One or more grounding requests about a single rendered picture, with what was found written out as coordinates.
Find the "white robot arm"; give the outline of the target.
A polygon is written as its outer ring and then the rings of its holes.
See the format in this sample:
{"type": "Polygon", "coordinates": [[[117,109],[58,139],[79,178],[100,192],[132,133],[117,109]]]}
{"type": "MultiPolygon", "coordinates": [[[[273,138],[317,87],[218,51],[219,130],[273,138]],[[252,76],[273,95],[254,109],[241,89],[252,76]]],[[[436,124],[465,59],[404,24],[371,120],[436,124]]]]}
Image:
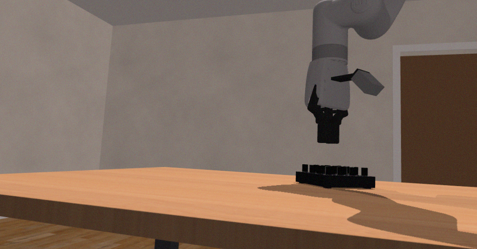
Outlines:
{"type": "MultiPolygon", "coordinates": [[[[348,29],[364,39],[376,39],[390,29],[406,0],[323,0],[313,10],[312,61],[339,57],[348,61],[348,29]]],[[[365,94],[377,96],[384,86],[370,72],[331,77],[353,81],[365,94]]]]}

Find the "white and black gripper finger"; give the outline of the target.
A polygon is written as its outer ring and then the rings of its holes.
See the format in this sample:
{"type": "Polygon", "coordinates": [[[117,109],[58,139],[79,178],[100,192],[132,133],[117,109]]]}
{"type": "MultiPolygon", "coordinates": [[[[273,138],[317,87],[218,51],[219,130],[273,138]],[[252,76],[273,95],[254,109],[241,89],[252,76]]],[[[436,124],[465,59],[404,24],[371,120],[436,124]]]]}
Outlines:
{"type": "Polygon", "coordinates": [[[332,124],[332,144],[339,143],[339,125],[344,117],[348,116],[348,110],[333,110],[330,109],[330,122],[332,124]],[[342,113],[341,113],[342,112],[342,113]],[[334,114],[335,113],[335,114],[334,114]],[[334,114],[334,116],[333,116],[334,114]]]}
{"type": "Polygon", "coordinates": [[[308,110],[315,116],[315,121],[318,124],[317,142],[330,143],[332,137],[332,124],[329,123],[330,108],[321,108],[320,105],[317,105],[318,100],[319,98],[316,94],[316,85],[314,85],[311,98],[308,104],[308,110]]]}

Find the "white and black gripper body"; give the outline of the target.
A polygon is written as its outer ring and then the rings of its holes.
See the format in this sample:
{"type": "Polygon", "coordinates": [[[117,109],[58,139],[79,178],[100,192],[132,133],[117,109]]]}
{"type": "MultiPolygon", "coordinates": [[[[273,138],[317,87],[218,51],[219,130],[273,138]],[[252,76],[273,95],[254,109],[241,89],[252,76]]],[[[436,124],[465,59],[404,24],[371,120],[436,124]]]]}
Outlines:
{"type": "Polygon", "coordinates": [[[324,57],[310,62],[306,78],[305,105],[316,85],[318,104],[321,108],[348,110],[350,106],[350,81],[332,81],[331,77],[347,75],[348,61],[339,57],[324,57]]]}

